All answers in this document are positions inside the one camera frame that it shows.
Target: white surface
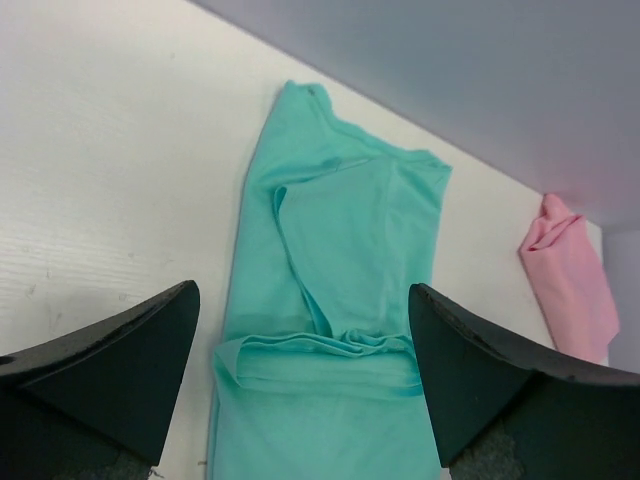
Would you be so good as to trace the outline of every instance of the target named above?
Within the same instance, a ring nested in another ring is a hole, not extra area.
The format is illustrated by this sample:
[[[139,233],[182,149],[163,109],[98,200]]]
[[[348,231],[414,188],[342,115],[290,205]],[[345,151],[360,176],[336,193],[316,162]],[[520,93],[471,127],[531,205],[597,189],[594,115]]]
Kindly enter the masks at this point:
[[[550,345],[516,256],[533,191],[182,0],[2,2],[0,18],[0,354],[195,279],[167,480],[204,475],[242,181],[286,79],[323,83],[344,119],[454,167],[434,286]]]

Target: pink towel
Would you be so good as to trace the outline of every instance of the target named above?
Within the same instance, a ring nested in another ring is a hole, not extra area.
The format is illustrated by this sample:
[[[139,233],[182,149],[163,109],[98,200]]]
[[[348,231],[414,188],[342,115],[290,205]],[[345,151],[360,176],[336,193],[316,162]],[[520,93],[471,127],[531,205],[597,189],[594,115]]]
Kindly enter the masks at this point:
[[[589,362],[604,360],[620,324],[584,217],[557,196],[545,195],[520,258],[556,348]]]

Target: folded t-shirt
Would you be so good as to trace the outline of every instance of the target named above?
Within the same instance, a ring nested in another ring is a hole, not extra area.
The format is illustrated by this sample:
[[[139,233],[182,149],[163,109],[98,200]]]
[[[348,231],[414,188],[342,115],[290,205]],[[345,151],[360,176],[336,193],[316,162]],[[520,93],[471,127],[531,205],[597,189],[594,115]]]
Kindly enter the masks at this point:
[[[430,280],[449,175],[286,84],[243,194],[210,478],[438,478],[407,297]]]
[[[585,218],[556,195],[545,195],[519,252],[556,348],[602,362],[620,325]]]

